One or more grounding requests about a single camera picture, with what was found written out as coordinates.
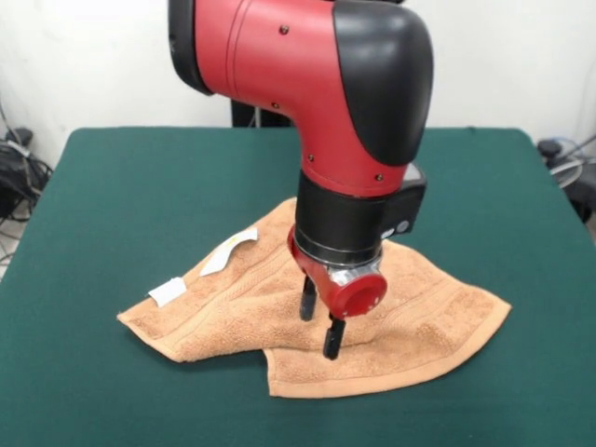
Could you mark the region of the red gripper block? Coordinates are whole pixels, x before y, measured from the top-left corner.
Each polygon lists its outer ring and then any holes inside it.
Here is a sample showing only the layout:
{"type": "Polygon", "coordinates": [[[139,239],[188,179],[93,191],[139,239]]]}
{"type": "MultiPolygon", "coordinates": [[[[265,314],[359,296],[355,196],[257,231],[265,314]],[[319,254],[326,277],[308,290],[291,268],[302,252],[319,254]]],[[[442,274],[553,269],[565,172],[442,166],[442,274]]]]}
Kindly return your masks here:
{"type": "Polygon", "coordinates": [[[331,326],[326,331],[322,353],[324,358],[336,360],[344,337],[345,319],[367,314],[386,295],[387,281],[380,271],[382,254],[362,265],[329,266],[309,257],[299,247],[294,234],[292,227],[287,237],[288,248],[305,275],[300,319],[313,318],[317,299],[325,304],[331,326]]]}

